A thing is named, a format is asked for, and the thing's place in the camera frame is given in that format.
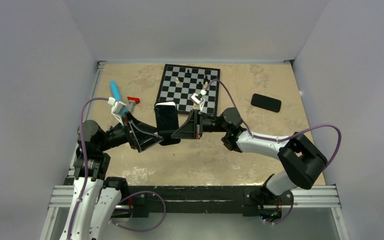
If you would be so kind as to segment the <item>black phone case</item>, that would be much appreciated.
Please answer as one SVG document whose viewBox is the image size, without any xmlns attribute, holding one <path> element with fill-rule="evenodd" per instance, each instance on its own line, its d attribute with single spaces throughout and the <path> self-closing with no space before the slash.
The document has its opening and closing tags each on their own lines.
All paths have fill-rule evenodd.
<svg viewBox="0 0 384 240">
<path fill-rule="evenodd" d="M 157 134 L 162 137 L 162 141 L 159 143 L 161 146 L 169 146 L 169 145 L 175 145 L 179 144 L 181 142 L 181 139 L 179 138 L 172 138 L 172 134 L 175 132 L 175 130 L 163 130 L 158 131 Z"/>
</svg>

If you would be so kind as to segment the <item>black smartphone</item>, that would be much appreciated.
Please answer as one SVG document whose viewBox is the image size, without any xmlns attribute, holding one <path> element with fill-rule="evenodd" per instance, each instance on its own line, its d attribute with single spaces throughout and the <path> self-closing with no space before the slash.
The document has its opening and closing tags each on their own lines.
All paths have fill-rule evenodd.
<svg viewBox="0 0 384 240">
<path fill-rule="evenodd" d="M 160 134 L 175 131 L 179 128 L 178 110 L 175 102 L 156 103 L 154 112 L 156 127 Z"/>
</svg>

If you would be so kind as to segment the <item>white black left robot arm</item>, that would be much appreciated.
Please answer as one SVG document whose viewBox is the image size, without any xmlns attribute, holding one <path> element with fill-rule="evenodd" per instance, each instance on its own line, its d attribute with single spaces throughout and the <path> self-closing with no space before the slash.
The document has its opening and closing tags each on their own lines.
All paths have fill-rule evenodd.
<svg viewBox="0 0 384 240">
<path fill-rule="evenodd" d="M 143 152 L 163 141 L 157 131 L 130 112 L 107 131 L 94 120 L 80 124 L 73 195 L 60 239 L 98 240 L 103 235 L 116 205 L 129 199 L 127 180 L 106 176 L 111 160 L 106 151 L 128 143 L 132 149 Z"/>
</svg>

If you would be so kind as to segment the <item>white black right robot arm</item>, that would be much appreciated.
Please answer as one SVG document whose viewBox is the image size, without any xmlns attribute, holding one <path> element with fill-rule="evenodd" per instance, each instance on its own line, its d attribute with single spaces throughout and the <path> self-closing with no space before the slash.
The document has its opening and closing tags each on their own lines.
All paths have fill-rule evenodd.
<svg viewBox="0 0 384 240">
<path fill-rule="evenodd" d="M 274 203 L 284 192 L 313 187 L 328 161 L 305 135 L 275 137 L 257 134 L 248 132 L 242 124 L 239 111 L 234 107 L 225 109 L 219 116 L 191 110 L 187 120 L 171 133 L 171 138 L 197 140 L 203 133 L 224 132 L 221 141 L 228 150 L 279 160 L 283 171 L 271 175 L 260 188 L 260 196 L 268 204 Z"/>
</svg>

